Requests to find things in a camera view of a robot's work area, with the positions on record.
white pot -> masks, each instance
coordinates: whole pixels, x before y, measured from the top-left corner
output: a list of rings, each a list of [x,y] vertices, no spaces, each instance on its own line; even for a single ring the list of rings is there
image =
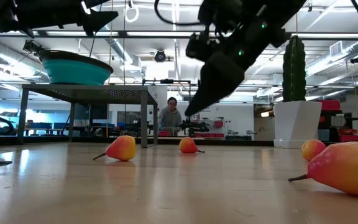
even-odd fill
[[[317,138],[321,103],[292,101],[274,106],[275,147],[300,149],[307,140]]]

table top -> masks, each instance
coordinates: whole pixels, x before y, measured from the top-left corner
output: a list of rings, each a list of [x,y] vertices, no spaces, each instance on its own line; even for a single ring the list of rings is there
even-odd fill
[[[141,104],[142,93],[147,92],[147,104],[157,104],[147,86],[25,84],[22,88],[70,103],[83,104]]]

pear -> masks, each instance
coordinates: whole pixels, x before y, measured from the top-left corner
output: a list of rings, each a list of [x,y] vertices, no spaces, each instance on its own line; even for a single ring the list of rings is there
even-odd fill
[[[326,149],[326,147],[327,146],[319,140],[308,140],[302,145],[302,156],[309,162]]]
[[[179,150],[182,153],[196,153],[196,152],[202,152],[204,153],[204,151],[200,151],[198,150],[196,143],[194,142],[194,140],[190,137],[184,137],[180,142],[179,142]]]
[[[119,136],[106,149],[106,152],[100,156],[96,156],[93,160],[102,156],[108,156],[120,161],[128,161],[133,159],[136,154],[136,142],[132,136]]]
[[[332,144],[308,164],[308,173],[289,179],[290,182],[313,180],[358,195],[358,142]]]

woman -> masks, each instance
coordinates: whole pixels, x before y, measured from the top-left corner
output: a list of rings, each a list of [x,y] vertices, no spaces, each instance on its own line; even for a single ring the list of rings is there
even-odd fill
[[[181,124],[181,115],[177,110],[178,101],[174,97],[168,99],[168,106],[161,110],[158,116],[158,126],[162,130],[173,131],[173,135],[177,136]]]

teal bowl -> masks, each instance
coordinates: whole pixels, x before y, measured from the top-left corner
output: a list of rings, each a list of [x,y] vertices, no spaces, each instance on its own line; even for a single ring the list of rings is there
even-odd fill
[[[97,59],[62,50],[41,50],[49,84],[103,85],[114,71]]]

